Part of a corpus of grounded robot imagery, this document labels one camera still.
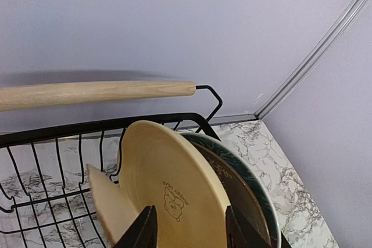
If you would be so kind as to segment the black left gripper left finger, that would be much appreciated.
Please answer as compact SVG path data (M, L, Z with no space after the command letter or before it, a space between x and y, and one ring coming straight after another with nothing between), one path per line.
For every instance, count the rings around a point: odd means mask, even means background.
M146 206L114 248L147 248L157 246L158 220L155 206Z

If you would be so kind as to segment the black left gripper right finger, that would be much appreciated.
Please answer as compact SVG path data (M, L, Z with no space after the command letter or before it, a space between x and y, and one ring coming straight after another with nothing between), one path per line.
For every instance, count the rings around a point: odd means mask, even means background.
M235 206L226 208L227 247L271 247Z

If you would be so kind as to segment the grey reindeer plate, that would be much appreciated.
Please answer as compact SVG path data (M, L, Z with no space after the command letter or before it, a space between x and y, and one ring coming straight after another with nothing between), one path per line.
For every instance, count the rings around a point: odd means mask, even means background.
M240 175L221 157L200 144L193 143L209 162L223 184L228 198L236 206L264 242L271 244L270 234L263 210L255 195Z

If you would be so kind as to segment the pale yellow round plate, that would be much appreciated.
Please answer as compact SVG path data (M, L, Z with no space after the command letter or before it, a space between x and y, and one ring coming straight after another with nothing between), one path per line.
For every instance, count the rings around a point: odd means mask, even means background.
M164 125L136 121L121 142L119 186L137 211L155 206L158 247L226 247L229 198L208 161Z

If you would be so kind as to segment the black wire dish rack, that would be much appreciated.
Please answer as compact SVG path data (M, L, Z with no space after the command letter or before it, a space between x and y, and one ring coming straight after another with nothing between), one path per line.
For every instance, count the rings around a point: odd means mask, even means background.
M117 179L121 141L136 117L1 136L1 246L109 247L86 165Z

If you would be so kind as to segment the red and teal plate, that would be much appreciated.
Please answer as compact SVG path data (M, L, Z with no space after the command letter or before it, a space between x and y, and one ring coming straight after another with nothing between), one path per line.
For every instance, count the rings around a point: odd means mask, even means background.
M214 139L211 136L191 132L185 132L182 136L191 143L200 144L213 151L240 175L255 195L255 198L257 198L257 201L263 210L269 229L271 247L281 247L282 237L276 209L269 197L267 189L258 176L253 173L252 168L221 141Z

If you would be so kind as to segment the cream bird pattern plate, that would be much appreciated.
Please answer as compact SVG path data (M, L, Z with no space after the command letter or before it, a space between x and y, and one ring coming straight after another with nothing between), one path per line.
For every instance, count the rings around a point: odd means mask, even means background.
M145 206L136 204L121 172L118 184L91 164L87 164L87 173L98 219L107 240L114 246Z

